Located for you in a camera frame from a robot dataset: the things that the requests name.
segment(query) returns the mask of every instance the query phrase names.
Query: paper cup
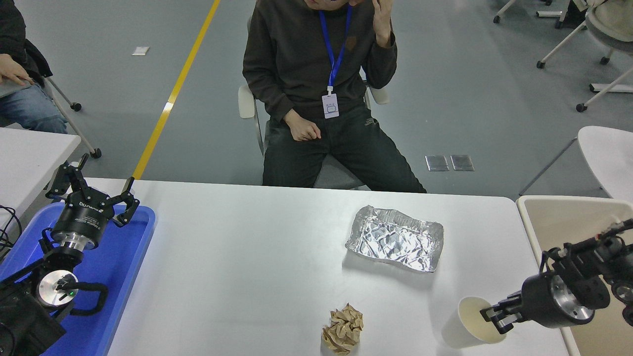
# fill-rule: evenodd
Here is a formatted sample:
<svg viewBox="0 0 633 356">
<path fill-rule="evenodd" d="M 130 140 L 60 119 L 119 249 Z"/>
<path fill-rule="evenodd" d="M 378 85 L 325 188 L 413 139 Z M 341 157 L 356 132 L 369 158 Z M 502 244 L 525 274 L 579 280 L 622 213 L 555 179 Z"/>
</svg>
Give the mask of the paper cup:
<svg viewBox="0 0 633 356">
<path fill-rule="evenodd" d="M 452 348 L 465 348 L 503 341 L 506 335 L 499 334 L 494 324 L 486 322 L 479 313 L 489 307 L 490 303 L 485 299 L 476 296 L 462 298 L 442 328 L 444 342 Z"/>
</svg>

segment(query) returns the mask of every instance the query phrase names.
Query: robotic arm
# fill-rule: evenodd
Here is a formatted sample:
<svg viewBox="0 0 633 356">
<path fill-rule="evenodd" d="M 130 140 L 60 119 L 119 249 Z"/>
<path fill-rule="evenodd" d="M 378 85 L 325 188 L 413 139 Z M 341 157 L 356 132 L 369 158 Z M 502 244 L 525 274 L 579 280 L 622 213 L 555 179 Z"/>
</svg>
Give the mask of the robotic arm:
<svg viewBox="0 0 633 356">
<path fill-rule="evenodd" d="M 596 309 L 609 306 L 602 275 L 611 293 L 626 305 L 622 317 L 633 326 L 633 244 L 617 236 L 628 229 L 633 229 L 633 219 L 595 238 L 544 251 L 539 274 L 526 279 L 520 291 L 481 310 L 482 316 L 500 334 L 510 331 L 513 322 L 528 320 L 551 328 L 587 324 Z"/>
<path fill-rule="evenodd" d="M 140 202 L 130 192 L 133 177 L 114 197 L 89 187 L 81 174 L 87 159 L 88 154 L 78 167 L 62 164 L 46 193 L 47 198 L 64 199 L 65 206 L 54 227 L 42 231 L 39 244 L 44 256 L 0 282 L 0 356 L 42 354 L 66 333 L 60 322 L 67 315 L 92 315 L 106 302 L 108 288 L 80 282 L 73 269 L 84 250 L 99 246 L 108 221 L 124 226 Z M 68 188 L 72 193 L 64 197 Z M 115 216 L 113 207 L 121 202 L 126 209 Z M 97 291 L 97 305 L 75 308 L 78 291 Z"/>
</svg>

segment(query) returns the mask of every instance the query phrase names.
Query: black pants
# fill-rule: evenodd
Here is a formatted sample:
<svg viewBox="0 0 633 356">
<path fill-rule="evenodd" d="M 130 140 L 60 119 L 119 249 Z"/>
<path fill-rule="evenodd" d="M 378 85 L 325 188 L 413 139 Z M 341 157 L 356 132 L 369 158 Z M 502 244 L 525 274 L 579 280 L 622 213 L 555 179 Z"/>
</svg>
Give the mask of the black pants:
<svg viewBox="0 0 633 356">
<path fill-rule="evenodd" d="M 305 118 L 321 130 L 321 139 L 293 140 L 285 122 L 270 121 L 263 184 L 312 188 L 330 153 L 374 191 L 426 193 L 394 142 L 365 106 L 335 118 Z"/>
</svg>

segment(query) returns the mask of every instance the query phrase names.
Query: hand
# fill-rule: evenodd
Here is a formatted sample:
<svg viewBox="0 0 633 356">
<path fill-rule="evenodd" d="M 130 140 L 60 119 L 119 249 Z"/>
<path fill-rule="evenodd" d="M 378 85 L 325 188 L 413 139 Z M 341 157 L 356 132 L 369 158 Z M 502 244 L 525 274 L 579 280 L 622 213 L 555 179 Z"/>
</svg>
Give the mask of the hand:
<svg viewBox="0 0 633 356">
<path fill-rule="evenodd" d="M 299 116 L 294 109 L 290 109 L 284 115 L 284 121 L 290 127 L 290 133 L 295 141 L 310 141 L 321 138 L 321 130 L 317 125 Z"/>
<path fill-rule="evenodd" d="M 372 0 L 373 2 L 373 31 L 376 32 L 376 42 L 380 47 L 389 47 L 391 38 L 391 8 L 394 0 Z"/>
<path fill-rule="evenodd" d="M 0 54 L 0 83 L 2 83 L 3 77 L 9 78 L 21 86 L 24 85 L 21 79 L 35 84 L 33 79 L 28 76 L 27 71 L 6 53 Z"/>
</svg>

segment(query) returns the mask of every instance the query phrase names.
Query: jeans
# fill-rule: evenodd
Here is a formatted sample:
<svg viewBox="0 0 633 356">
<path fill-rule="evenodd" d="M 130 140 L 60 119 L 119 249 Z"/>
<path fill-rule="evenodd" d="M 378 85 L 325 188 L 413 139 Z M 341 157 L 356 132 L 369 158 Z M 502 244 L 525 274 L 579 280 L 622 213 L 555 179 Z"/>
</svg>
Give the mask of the jeans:
<svg viewBox="0 0 633 356">
<path fill-rule="evenodd" d="M 374 191 L 426 193 L 409 163 L 364 105 L 335 118 L 305 118 L 321 139 L 295 141 L 284 122 L 270 121 L 263 184 L 312 188 L 329 153 Z"/>
<path fill-rule="evenodd" d="M 68 133 L 66 118 L 38 83 L 0 98 L 0 116 L 28 130 Z"/>
</svg>

